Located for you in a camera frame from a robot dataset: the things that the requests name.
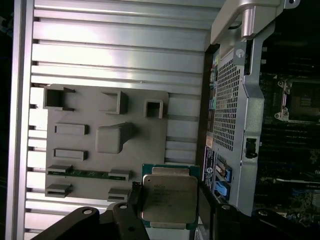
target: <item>metal bracket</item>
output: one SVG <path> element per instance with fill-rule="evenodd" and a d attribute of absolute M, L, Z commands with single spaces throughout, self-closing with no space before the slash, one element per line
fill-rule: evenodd
<path fill-rule="evenodd" d="M 278 86 L 282 88 L 286 94 L 289 95 L 292 88 L 292 82 L 286 80 L 278 81 Z"/>
<path fill-rule="evenodd" d="M 242 13 L 242 37 L 252 38 L 281 14 L 283 8 L 281 0 L 227 0 L 211 26 L 210 43 L 219 44 Z"/>
<path fill-rule="evenodd" d="M 289 122 L 288 108 L 284 107 L 280 112 L 276 113 L 274 117 L 283 122 Z"/>
<path fill-rule="evenodd" d="M 284 9 L 294 9 L 298 7 L 300 0 L 284 0 Z"/>

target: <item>blue connector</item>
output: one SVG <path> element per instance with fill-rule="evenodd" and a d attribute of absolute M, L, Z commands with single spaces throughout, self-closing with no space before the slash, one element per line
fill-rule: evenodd
<path fill-rule="evenodd" d="M 230 197 L 230 186 L 224 181 L 215 181 L 214 190 L 222 195 L 226 200 Z"/>

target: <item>perforated metal panel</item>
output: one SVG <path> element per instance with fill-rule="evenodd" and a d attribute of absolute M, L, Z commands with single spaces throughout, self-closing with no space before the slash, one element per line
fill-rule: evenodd
<path fill-rule="evenodd" d="M 216 109 L 214 114 L 214 142 L 232 151 L 234 148 L 240 69 L 233 59 L 218 70 Z"/>

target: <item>silver metal frame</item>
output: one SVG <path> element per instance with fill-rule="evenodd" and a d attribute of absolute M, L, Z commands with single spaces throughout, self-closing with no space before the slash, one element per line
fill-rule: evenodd
<path fill-rule="evenodd" d="M 246 157 L 246 141 L 255 139 L 255 152 L 259 152 L 264 111 L 264 96 L 259 87 L 262 46 L 264 40 L 274 32 L 274 29 L 275 24 L 273 23 L 253 39 L 250 75 L 244 75 L 243 66 L 237 66 L 242 78 L 238 90 L 233 149 L 228 150 L 221 145 L 213 144 L 216 154 L 225 158 L 226 163 L 232 168 L 233 178 L 230 184 L 229 203 L 249 216 L 254 204 L 258 157 Z M 234 51 L 229 52 L 219 62 L 219 68 L 233 57 Z"/>
<path fill-rule="evenodd" d="M 45 196 L 44 85 L 168 92 L 165 161 L 195 163 L 205 37 L 219 8 L 167 2 L 15 1 L 6 239 L 30 239 L 78 207 L 110 204 Z"/>
<path fill-rule="evenodd" d="M 33 0 L 14 1 L 6 239 L 23 239 Z"/>

